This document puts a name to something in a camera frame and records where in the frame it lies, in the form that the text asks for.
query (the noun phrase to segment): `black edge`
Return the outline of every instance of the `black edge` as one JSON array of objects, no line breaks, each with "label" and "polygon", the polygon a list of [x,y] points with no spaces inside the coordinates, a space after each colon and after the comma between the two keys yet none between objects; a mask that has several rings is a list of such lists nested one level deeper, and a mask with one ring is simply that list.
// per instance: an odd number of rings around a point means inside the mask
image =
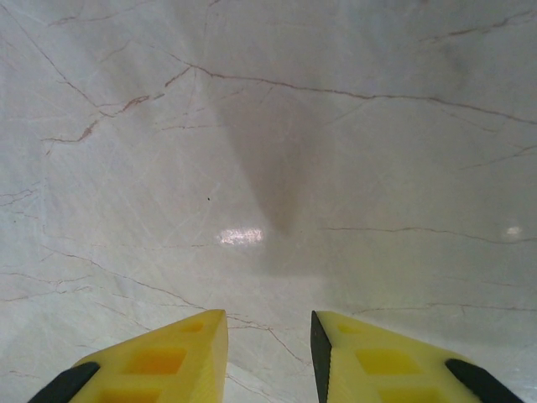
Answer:
[{"label": "black edge", "polygon": [[98,363],[84,363],[56,376],[28,403],[68,403],[101,368]]},{"label": "black edge", "polygon": [[448,359],[446,367],[482,403],[523,403],[488,371],[460,359]]},{"label": "black edge", "polygon": [[310,347],[319,403],[326,403],[328,401],[328,383],[330,382],[332,345],[315,311],[311,312]]}]

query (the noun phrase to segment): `white marble surface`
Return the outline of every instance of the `white marble surface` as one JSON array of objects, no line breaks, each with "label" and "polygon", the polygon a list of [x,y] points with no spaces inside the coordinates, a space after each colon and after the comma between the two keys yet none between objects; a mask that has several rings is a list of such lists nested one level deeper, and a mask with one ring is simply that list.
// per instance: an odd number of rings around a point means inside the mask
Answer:
[{"label": "white marble surface", "polygon": [[0,401],[209,307],[225,402],[312,309],[537,401],[537,2],[1,0]]}]

